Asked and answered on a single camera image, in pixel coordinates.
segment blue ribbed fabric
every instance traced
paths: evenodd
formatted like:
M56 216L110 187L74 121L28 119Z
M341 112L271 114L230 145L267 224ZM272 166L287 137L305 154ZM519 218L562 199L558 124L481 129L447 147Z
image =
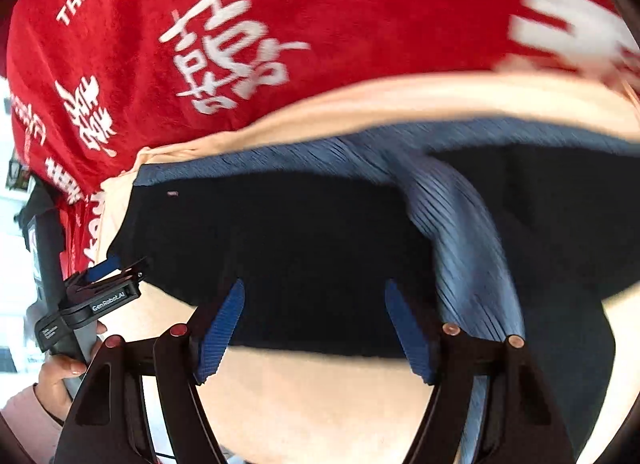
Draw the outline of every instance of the blue ribbed fabric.
M394 281L386 282L385 305L412 372L434 384L438 369L431 363L429 345Z
M200 345L200 361L196 372L200 382L218 371L243 308L244 284L242 280L236 280Z
M105 261L101 262L97 266L89 267L86 271L87 282L97 282L103 279L109 273L112 273L120 267L119 257L109 257Z
M405 123L185 163L145 165L135 184L280 170L392 184L404 194L411 221L433 243L442 320L472 336L503 341L510 334L524 337L524 321L492 218L473 186L428 152L508 143L640 154L638 145L620 139L512 118ZM431 379L436 369L430 367L428 348L393 284L387 286L385 301L412 370ZM479 378L462 440L463 463L473 457L485 397L486 379Z

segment navy blue cloth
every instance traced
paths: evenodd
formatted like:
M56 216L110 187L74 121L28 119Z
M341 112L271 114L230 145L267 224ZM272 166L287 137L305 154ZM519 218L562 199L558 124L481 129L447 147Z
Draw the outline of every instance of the navy blue cloth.
M181 177L194 173L196 177L224 177L252 171L308 170L394 184L405 195L411 221L433 242L443 321L494 341L503 341L510 334L524 336L524 321L500 239L473 186L445 163L405 145L389 144L385 134L376 139L375 132L367 131L364 137L355 134L264 147L164 168L165 173L180 173ZM417 363L415 358L410 362L414 371L428 373L428 364ZM486 384L478 383L462 441L465 462L473 456L481 426Z
M425 383L434 384L438 369L432 364L424 335L394 281L386 282L385 305L412 371ZM200 344L196 370L198 382L204 383L218 371L243 308L244 283L238 279Z
M86 271L87 282L97 282L120 267L118 256L109 257L97 266L89 267Z

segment white chinese character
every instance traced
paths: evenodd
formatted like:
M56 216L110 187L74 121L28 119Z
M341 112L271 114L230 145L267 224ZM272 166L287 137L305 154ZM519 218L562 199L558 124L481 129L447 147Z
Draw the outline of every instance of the white chinese character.
M17 117L26 127L26 136L40 136L40 146L44 145L47 138L47 128L33 109L31 103L25 105L15 94L11 94L11 103Z
M212 31L221 24L244 14L251 7L249 0L240 0L223 6L220 0L200 0L188 10L182 17L177 11L172 12L174 25L161 35L160 42L164 43L180 36L180 40L175 44L176 53L191 47L198 35L194 32L187 32L186 25L191 19L200 15L207 9L211 11L211 17L204 24L204 29ZM231 91L240 98L249 99L260 85L282 85L289 81L287 67L274 62L281 51L285 50L309 50L310 46L306 42L279 43L274 38L264 38L268 33L265 24L253 20L243 20L236 23L219 35L211 37L205 35L202 45L207 57L218 67L230 72L219 80L213 72L207 70L202 77L202 83L198 84L194 74L207 68L207 60L200 49L190 51L188 54L176 54L174 64L180 71L185 82L191 88L188 91L179 92L176 96L193 96L191 102L193 106L202 114L213 114L220 108L232 109L238 104L226 96L217 95L219 87L228 83L237 82ZM237 61L234 55L240 51L254 45L260 40L257 55L250 64ZM206 93L210 98L203 99Z
M100 226L100 216L104 211L104 192L99 191L98 193L94 193L90 198L90 202L97 202L97 205L94 206L92 212L94 213L94 218L90 220L88 231L90 235L89 247L84 248L82 252L84 252L85 256L89 259L89 267L95 266L95 261L98 258L98 242L96 242L98 238L98 228Z
M116 152L104 146L116 133L111 128L113 120L108 110L98 106L100 87L95 76L92 76L89 81L83 76L74 94L57 81L55 85L60 98L64 100L64 107L71 118L71 123L78 127L82 142L91 150L102 150L109 157L115 157Z
M50 157L47 158L44 164L47 167L47 177L56 188L66 193L66 201L69 204L75 204L79 200L84 199L78 183L71 177L71 174L62 168L62 165L57 164Z

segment red towel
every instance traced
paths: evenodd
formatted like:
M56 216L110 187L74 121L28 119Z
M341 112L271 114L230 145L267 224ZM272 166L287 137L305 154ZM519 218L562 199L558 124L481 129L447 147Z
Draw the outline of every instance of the red towel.
M609 0L19 0L8 76L18 153L76 206L82 266L85 201L142 147L381 76L581 73L576 54L631 63L634 47Z
M9 20L0 21L0 76L6 78L6 45L9 40Z

